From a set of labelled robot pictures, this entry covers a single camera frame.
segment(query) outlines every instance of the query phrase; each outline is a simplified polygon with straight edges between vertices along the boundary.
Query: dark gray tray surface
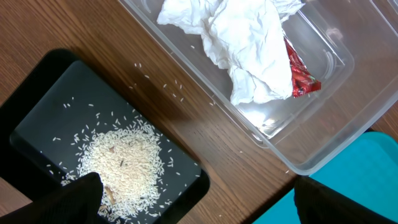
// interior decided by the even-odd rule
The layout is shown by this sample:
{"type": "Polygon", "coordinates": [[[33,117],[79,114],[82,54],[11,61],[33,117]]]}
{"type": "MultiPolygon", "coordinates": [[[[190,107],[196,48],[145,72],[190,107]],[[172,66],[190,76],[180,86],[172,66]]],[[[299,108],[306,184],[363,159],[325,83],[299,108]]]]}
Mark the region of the dark gray tray surface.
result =
{"type": "MultiPolygon", "coordinates": [[[[126,128],[126,126],[133,126],[133,121],[137,122],[137,119],[143,120],[144,123],[148,122],[83,62],[76,61],[18,125],[12,135],[11,144],[22,139],[35,150],[41,151],[42,155],[53,164],[51,167],[46,167],[46,164],[39,165],[43,170],[51,169],[54,172],[52,178],[61,182],[65,171],[70,171],[78,165],[78,156],[75,155],[81,152],[78,146],[81,147],[83,143],[88,144],[81,140],[78,144],[71,145],[76,133],[80,139],[83,139],[85,134],[91,137],[94,128],[97,133],[106,133],[114,130],[113,124],[126,128]],[[120,126],[115,124],[116,119],[121,123],[120,126]]],[[[177,145],[168,141],[164,135],[160,137],[160,140],[159,146],[162,150],[159,156],[165,163],[165,174],[162,176],[163,185],[158,182],[161,196],[154,208],[149,209],[151,213],[163,213],[169,207],[164,202],[167,200],[174,202],[180,192],[183,193],[201,175],[200,167],[177,145]],[[171,157],[174,160],[174,166],[167,167],[171,157]]],[[[140,213],[131,221],[153,223],[156,219],[140,213]]]]}

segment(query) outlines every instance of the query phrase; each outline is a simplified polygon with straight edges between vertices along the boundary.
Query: black object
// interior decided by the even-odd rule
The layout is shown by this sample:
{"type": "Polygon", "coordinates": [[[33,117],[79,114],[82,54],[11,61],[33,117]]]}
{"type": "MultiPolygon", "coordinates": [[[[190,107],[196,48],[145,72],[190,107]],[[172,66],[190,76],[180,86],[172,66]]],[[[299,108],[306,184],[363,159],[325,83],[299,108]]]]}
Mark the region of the black object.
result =
{"type": "MultiPolygon", "coordinates": [[[[75,154],[81,151],[77,145],[71,145],[74,134],[78,133],[83,139],[85,134],[91,136],[93,128],[97,133],[105,133],[114,129],[117,118],[122,128],[134,125],[132,121],[138,122],[137,119],[149,123],[73,53],[65,49],[53,50],[0,108],[0,143],[3,146],[0,175],[31,200],[43,198],[59,189],[65,171],[69,172],[78,164],[75,154]],[[52,141],[54,137],[61,140],[52,141]]],[[[159,189],[167,191],[160,189],[157,205],[164,205],[168,199],[173,203],[165,208],[157,206],[156,211],[152,211],[161,212],[161,217],[140,214],[132,221],[177,223],[207,193],[210,181],[205,171],[176,144],[168,141],[159,130],[154,132],[161,136],[163,150],[159,156],[166,163],[163,185],[159,183],[159,189]],[[172,168],[167,167],[170,157],[174,159],[172,168]]]]}
{"type": "Polygon", "coordinates": [[[299,177],[294,192],[302,224],[396,224],[310,177],[299,177]]]}
{"type": "Polygon", "coordinates": [[[90,173],[36,202],[0,217],[0,223],[97,223],[102,193],[100,176],[90,173]]]}

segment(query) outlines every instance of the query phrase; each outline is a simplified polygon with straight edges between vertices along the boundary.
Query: wooden table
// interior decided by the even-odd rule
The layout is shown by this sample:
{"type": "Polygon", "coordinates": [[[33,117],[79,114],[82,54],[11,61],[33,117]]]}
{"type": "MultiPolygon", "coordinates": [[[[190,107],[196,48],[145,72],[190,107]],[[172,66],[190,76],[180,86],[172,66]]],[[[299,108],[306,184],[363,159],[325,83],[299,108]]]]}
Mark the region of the wooden table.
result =
{"type": "MultiPolygon", "coordinates": [[[[210,98],[115,0],[1,1],[0,103],[47,51],[60,47],[76,52],[208,171],[209,192],[181,223],[250,222],[292,187],[295,174],[286,174],[276,155],[259,149],[210,106],[210,98]],[[184,101],[166,93],[164,83],[184,101]]],[[[397,120],[395,104],[373,128],[398,139],[397,120]]],[[[14,201],[27,203],[19,198],[14,201]]],[[[2,206],[0,212],[6,212],[2,206]]]]}

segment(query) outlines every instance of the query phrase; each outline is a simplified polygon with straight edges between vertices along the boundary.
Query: red candy wrapper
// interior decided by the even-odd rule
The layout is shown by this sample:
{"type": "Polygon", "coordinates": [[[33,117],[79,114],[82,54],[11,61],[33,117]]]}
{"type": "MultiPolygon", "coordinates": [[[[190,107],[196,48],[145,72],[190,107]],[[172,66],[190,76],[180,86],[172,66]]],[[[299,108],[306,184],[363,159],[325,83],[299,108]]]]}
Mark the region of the red candy wrapper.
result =
{"type": "Polygon", "coordinates": [[[292,69],[293,97],[299,97],[321,89],[321,82],[316,80],[308,72],[303,61],[285,37],[287,54],[292,69]]]}

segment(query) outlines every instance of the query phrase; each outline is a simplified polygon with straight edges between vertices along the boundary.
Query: blue tray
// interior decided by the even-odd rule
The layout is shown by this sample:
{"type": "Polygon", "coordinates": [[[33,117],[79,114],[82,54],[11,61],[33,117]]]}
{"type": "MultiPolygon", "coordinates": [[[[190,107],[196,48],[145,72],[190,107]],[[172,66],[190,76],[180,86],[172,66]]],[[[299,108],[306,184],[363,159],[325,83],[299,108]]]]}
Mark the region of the blue tray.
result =
{"type": "MultiPolygon", "coordinates": [[[[311,178],[398,222],[398,144],[390,136],[362,134],[311,178]]],[[[255,224],[300,224],[294,190],[280,199],[255,224]]]]}

